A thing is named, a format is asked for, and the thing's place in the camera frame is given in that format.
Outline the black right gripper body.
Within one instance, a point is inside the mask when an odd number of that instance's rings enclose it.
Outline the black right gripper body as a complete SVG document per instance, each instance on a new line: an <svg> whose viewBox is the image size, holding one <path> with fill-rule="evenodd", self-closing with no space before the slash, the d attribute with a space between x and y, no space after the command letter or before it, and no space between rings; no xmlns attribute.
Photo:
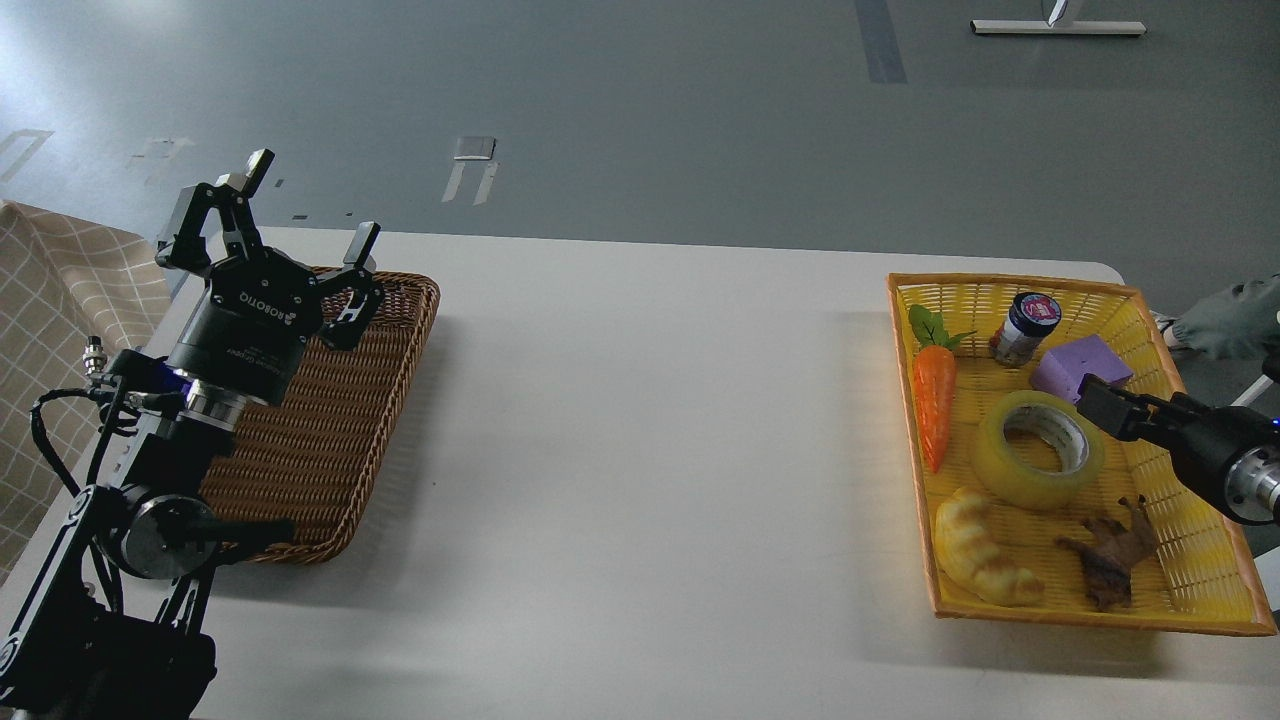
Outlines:
<svg viewBox="0 0 1280 720"><path fill-rule="evenodd" d="M1170 451L1176 478L1233 521L1276 521L1277 419L1249 407L1211 407Z"/></svg>

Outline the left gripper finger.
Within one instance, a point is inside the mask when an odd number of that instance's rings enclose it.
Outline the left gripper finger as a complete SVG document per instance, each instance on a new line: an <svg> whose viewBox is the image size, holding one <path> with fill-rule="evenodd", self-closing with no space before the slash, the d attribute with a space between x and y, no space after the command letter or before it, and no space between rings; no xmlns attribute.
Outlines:
<svg viewBox="0 0 1280 720"><path fill-rule="evenodd" d="M320 299L328 299L339 291L349 291L344 307L317 333L329 350L355 350L381 305L384 291L374 275L372 260L372 249L380 232L381 225L376 222L360 223L343 256L342 266L317 279Z"/></svg>
<svg viewBox="0 0 1280 720"><path fill-rule="evenodd" d="M250 200L265 181L274 159L274 151L260 149L250 155L242 172L224 174L211 184L202 182L183 188L165 231L157 238L155 263L161 269L209 278L215 261L209 255L204 229L212 214L221 227L229 260L264 261L266 254Z"/></svg>

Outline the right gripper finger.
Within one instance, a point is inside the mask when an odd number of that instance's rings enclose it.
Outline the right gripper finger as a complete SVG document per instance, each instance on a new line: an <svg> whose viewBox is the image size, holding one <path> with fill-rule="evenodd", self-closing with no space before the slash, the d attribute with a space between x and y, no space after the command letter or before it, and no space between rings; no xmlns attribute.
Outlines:
<svg viewBox="0 0 1280 720"><path fill-rule="evenodd" d="M1085 374L1078 388L1076 413L1105 434L1123 442L1138 439L1170 448L1196 414L1171 400L1134 395Z"/></svg>

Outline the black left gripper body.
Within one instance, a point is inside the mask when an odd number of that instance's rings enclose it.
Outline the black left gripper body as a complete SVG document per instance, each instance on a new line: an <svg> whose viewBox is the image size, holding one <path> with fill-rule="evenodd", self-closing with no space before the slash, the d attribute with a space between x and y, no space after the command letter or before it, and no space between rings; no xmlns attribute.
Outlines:
<svg viewBox="0 0 1280 720"><path fill-rule="evenodd" d="M168 365L256 402L279 405L321 323L316 274L275 249L215 261Z"/></svg>

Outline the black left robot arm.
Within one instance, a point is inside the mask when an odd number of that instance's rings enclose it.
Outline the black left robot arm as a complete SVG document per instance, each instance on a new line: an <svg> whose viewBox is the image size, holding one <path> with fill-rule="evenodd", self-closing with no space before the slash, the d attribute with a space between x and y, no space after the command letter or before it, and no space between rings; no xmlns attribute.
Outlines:
<svg viewBox="0 0 1280 720"><path fill-rule="evenodd" d="M342 265L316 272L266 246L251 199L273 163L180 192L156 264L204 291L165 357L84 348L87 384L29 411L70 491L46 559L3 642L3 706L18 719L187 719L215 678L201 630L219 568L288 541L285 519L221 520L200 488L251 405L283 402L312 338L357 346L384 291L358 225Z"/></svg>

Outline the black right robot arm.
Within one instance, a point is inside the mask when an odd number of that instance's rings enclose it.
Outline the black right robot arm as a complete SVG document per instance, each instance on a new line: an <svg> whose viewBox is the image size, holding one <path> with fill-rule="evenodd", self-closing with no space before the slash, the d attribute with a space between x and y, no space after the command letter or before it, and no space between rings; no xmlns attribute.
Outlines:
<svg viewBox="0 0 1280 720"><path fill-rule="evenodd" d="M1144 441L1170 456L1190 492L1245 527L1277 523L1277 419L1243 406L1210 406L1175 392L1135 395L1084 375L1078 413L1121 442Z"/></svg>

